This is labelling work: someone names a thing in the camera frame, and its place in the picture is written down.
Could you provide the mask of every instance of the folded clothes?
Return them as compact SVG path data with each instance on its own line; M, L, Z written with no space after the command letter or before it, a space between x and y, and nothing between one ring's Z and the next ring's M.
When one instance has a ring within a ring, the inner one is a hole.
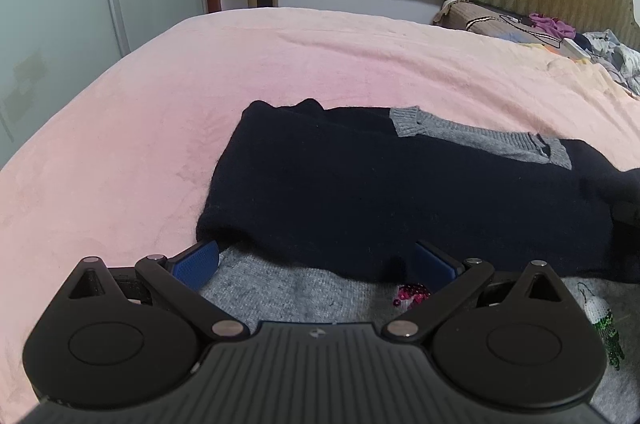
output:
M408 267L418 239L502 270L544 259L564 276L640 281L637 234L609 212L640 198L637 170L621 173L581 141L560 141L569 170L399 137L389 115L252 103L216 166L196 237L249 240L272 261L367 281L421 282Z
M626 85L636 95L640 95L640 52L620 44L614 50L615 55L622 58L620 74L625 79Z

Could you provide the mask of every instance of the pink bedsheet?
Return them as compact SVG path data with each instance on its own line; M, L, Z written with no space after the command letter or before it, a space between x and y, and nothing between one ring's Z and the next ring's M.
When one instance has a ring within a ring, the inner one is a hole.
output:
M640 166L640 101L604 68L436 26L258 9L186 20L109 69L0 171L0 422L36 399L22 345L87 255L130 266L194 241L217 158L255 99L419 105L449 120L583 139Z

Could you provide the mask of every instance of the purple cloth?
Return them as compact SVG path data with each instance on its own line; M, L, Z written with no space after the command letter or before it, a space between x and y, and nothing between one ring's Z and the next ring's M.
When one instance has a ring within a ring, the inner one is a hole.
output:
M533 21L536 28L546 32L550 36L555 36L558 39L575 38L575 28L556 18L546 18L540 14L529 14L529 19Z

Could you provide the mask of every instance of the metal pin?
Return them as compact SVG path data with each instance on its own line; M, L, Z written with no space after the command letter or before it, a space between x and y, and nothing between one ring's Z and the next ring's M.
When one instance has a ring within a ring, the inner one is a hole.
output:
M386 325L386 330L399 338L410 338L418 333L418 325L411 321L391 321Z
M211 327L211 330L214 334L217 334L222 338L234 338L242 334L244 327L242 326L242 323L225 319L218 321Z

